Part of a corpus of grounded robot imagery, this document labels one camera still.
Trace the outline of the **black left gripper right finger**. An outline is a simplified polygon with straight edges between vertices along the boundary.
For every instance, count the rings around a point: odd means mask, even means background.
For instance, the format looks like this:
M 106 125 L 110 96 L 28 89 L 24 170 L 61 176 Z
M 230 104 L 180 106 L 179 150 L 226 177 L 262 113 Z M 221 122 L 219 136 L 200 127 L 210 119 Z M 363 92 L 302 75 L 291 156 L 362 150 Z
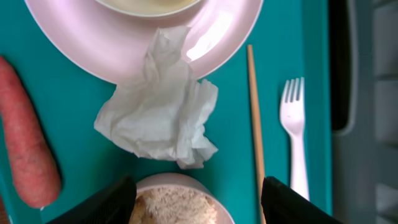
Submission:
M 341 224 L 272 176 L 263 181 L 261 205 L 267 224 Z

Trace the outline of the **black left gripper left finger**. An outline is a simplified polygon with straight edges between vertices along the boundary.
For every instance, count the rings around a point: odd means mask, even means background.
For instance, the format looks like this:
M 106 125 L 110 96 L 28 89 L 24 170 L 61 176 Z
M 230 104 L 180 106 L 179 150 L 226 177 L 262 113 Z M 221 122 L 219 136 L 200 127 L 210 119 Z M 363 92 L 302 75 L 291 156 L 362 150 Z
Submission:
M 136 195 L 136 183 L 127 175 L 49 221 L 49 224 L 128 223 L 134 210 Z

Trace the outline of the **food scraps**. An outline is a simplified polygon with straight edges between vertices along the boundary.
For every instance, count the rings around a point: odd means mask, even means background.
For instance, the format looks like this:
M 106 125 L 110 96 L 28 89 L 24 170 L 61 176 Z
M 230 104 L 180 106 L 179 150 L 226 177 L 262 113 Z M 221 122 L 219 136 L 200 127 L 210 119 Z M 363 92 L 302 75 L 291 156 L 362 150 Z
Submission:
M 215 224 L 218 212 L 202 193 L 162 187 L 138 194 L 129 224 Z

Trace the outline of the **pink bowl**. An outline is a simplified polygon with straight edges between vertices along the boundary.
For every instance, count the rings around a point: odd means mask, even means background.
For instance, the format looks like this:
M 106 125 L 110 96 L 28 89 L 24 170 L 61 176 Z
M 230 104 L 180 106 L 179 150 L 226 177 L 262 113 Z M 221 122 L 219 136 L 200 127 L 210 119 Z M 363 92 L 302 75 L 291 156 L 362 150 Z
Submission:
M 199 181 L 183 174 L 164 173 L 146 177 L 137 183 L 137 196 L 139 193 L 150 189 L 158 189 L 162 187 L 180 187 L 190 189 L 198 193 L 202 193 L 209 197 L 215 204 L 218 212 L 217 222 L 215 224 L 234 224 L 232 216 L 227 209 L 212 196 L 208 189 Z

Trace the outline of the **orange carrot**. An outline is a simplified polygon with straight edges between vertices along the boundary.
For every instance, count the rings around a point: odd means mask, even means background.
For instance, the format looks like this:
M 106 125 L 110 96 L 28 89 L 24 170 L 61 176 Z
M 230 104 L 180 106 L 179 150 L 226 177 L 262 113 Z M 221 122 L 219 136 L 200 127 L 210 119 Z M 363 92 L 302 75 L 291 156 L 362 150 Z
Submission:
M 12 66 L 1 58 L 1 119 L 12 181 L 32 208 L 50 205 L 61 190 L 60 175 L 34 107 Z

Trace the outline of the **white napkin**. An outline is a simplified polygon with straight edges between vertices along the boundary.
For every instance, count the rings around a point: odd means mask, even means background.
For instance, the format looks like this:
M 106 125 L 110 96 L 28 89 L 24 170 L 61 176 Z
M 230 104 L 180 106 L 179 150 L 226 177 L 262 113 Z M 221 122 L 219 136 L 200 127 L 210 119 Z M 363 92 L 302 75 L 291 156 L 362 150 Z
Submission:
M 218 150 L 204 135 L 218 87 L 198 82 L 182 58 L 189 31 L 185 26 L 156 31 L 142 71 L 116 86 L 94 128 L 137 157 L 200 169 Z

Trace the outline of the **pale green cup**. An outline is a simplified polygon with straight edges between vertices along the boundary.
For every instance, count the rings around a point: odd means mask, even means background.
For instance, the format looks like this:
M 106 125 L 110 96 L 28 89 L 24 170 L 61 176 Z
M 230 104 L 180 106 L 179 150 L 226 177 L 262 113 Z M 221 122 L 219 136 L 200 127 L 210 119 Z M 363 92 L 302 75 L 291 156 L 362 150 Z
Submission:
M 178 14 L 201 0 L 96 0 L 101 5 L 130 16 L 156 18 Z

